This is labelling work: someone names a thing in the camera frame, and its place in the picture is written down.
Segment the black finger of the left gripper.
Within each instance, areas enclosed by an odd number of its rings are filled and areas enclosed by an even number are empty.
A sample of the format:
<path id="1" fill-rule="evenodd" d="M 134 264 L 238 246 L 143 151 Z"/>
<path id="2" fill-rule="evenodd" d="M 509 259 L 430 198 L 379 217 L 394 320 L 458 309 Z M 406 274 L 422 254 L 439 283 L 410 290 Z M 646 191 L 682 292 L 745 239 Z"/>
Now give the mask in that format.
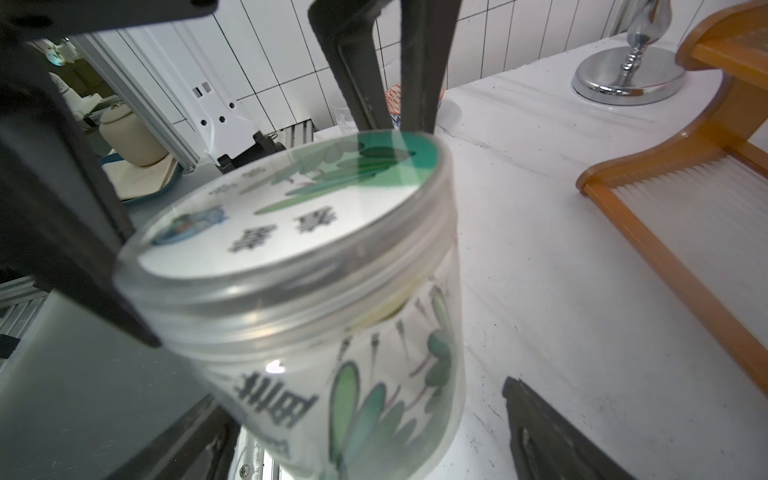
<path id="1" fill-rule="evenodd" d="M 432 134 L 460 0 L 401 3 L 401 125 Z"/>
<path id="2" fill-rule="evenodd" d="M 317 0 L 308 19 L 360 131 L 393 127 L 373 40 L 387 5 L 376 0 Z"/>

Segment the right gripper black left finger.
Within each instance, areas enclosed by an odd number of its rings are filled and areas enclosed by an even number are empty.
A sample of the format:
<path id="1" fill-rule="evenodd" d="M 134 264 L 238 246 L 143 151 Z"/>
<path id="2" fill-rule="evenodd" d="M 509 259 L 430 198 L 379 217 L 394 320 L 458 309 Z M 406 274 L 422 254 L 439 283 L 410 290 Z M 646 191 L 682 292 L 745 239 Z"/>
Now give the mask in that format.
<path id="1" fill-rule="evenodd" d="M 207 395 L 109 479 L 226 479 L 240 424 Z"/>

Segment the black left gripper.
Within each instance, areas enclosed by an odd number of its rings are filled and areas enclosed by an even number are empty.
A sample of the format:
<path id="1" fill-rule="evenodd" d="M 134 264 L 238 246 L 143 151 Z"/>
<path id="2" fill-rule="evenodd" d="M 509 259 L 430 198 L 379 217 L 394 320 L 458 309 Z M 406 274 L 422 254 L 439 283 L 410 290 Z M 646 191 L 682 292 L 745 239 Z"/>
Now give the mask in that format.
<path id="1" fill-rule="evenodd" d="M 1 262 L 150 347 L 159 339 L 112 282 L 133 224 L 63 96 L 25 44 L 216 9 L 214 1 L 1 4 Z"/>

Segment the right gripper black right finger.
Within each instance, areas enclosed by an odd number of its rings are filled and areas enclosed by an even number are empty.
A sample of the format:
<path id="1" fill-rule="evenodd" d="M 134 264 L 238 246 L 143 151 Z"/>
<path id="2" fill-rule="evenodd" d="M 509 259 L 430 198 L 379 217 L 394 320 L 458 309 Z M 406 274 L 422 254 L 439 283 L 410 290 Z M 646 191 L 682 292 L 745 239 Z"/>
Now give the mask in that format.
<path id="1" fill-rule="evenodd" d="M 502 395 L 520 479 L 634 479 L 522 380 L 508 377 Z"/>

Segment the jar with green tree lid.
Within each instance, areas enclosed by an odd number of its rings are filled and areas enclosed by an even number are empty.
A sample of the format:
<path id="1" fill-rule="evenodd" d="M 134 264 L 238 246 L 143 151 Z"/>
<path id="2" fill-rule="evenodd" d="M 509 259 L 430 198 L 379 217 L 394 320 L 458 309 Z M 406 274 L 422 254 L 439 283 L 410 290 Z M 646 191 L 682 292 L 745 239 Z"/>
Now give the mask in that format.
<path id="1" fill-rule="evenodd" d="M 453 158 L 426 133 L 281 151 L 160 211 L 113 281 L 296 479 L 421 479 L 466 398 Z"/>

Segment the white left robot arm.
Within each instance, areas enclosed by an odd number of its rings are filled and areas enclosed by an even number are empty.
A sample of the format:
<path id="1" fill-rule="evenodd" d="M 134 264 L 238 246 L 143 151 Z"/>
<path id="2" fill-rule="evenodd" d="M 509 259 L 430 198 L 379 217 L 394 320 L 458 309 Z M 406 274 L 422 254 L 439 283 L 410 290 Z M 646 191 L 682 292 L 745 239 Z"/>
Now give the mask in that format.
<path id="1" fill-rule="evenodd" d="M 360 130 L 391 126 L 372 29 L 391 1 L 314 1 L 308 19 Z M 462 1 L 401 2 L 401 128 L 433 133 Z M 47 71 L 26 41 L 142 27 L 213 14 L 218 1 L 1 1 L 1 254 L 136 341 L 160 340 L 111 281 L 134 233 L 121 201 Z M 234 113 L 191 40 L 149 40 L 164 80 L 202 126 L 224 172 L 276 152 Z"/>

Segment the orange wooden tiered shelf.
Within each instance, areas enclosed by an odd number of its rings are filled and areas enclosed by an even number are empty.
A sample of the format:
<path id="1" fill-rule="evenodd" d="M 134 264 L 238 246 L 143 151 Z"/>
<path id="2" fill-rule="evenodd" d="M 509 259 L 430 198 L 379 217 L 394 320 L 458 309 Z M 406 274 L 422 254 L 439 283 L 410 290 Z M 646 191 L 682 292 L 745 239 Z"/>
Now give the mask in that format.
<path id="1" fill-rule="evenodd" d="M 767 5 L 716 12 L 673 55 L 717 70 L 715 96 L 648 150 L 594 165 L 577 189 L 602 211 L 759 388 L 767 385 Z"/>

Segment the silver glass holder stand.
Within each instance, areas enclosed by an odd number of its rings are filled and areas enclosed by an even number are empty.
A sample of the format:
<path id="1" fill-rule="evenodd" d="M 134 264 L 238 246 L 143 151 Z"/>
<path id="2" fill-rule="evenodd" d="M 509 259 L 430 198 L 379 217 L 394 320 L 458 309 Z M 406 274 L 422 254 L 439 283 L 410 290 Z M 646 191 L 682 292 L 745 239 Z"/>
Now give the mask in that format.
<path id="1" fill-rule="evenodd" d="M 613 106 L 660 102 L 683 86 L 672 51 L 656 48 L 672 22 L 669 1 L 632 1 L 620 30 L 627 45 L 597 52 L 576 69 L 572 87 L 587 100 Z"/>

